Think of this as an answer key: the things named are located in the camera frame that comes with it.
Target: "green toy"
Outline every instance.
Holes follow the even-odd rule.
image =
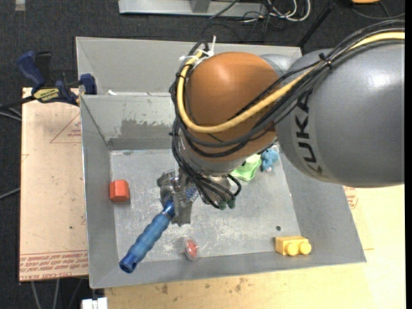
[[[255,176],[256,169],[262,164],[260,154],[254,154],[246,159],[246,162],[231,172],[235,178],[250,181]]]

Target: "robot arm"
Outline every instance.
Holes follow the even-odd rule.
[[[363,29],[285,74],[278,56],[197,58],[204,61],[189,59],[172,90],[178,151],[195,173],[227,175],[277,137],[288,159],[319,180],[404,181],[403,24]]]

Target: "yellow clamp label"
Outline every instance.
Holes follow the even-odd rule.
[[[36,91],[33,96],[37,100],[47,102],[48,100],[59,97],[59,91],[58,88],[42,88]]]

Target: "orange object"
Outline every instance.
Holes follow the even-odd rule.
[[[129,184],[126,180],[114,180],[109,186],[110,200],[123,202],[130,199]]]

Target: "yellow cable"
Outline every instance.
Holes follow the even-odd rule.
[[[368,37],[358,42],[357,44],[353,45],[350,48],[350,50],[356,47],[371,43],[371,42],[388,40],[388,39],[405,40],[405,32],[388,32],[388,33],[380,33],[380,34],[372,35],[371,37]],[[194,62],[196,62],[196,58],[191,58],[186,62],[185,66],[183,67],[180,73],[183,77],[186,78],[186,73],[189,70],[190,65]],[[177,104],[178,104],[178,110],[179,110],[180,117],[182,118],[182,121],[186,125],[187,128],[192,129],[193,131],[196,131],[198,133],[211,134],[211,133],[219,133],[221,131],[225,131],[229,128],[232,128],[240,124],[241,122],[245,121],[246,119],[260,112],[262,109],[264,109],[265,107],[269,106],[271,103],[275,102],[277,99],[282,97],[284,94],[290,91],[293,88],[293,86],[295,86],[295,84],[298,83],[305,75],[311,72],[319,63],[317,63],[313,68],[304,72],[302,75],[300,75],[293,81],[289,82],[287,85],[283,86],[279,90],[270,94],[267,98],[264,98],[263,100],[259,101],[254,106],[244,111],[242,114],[220,125],[215,125],[215,126],[199,126],[199,125],[196,125],[189,118],[189,116],[187,115],[185,111],[184,104],[183,104],[184,80],[182,79],[182,77],[180,77],[178,81],[178,85],[177,85],[177,90],[176,90]]]

